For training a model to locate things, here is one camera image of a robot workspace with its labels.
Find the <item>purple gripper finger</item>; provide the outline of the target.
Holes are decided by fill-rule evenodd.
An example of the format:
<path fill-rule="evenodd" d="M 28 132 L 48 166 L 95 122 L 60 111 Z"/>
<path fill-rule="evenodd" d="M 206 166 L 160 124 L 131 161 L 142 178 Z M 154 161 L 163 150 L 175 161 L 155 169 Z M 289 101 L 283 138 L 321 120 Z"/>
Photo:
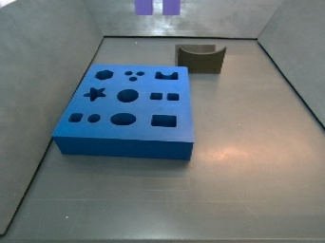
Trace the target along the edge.
<path fill-rule="evenodd" d="M 135 0 L 136 15 L 151 15 L 154 12 L 152 0 Z"/>
<path fill-rule="evenodd" d="M 180 14 L 180 0 L 162 0 L 162 14 L 179 15 Z"/>

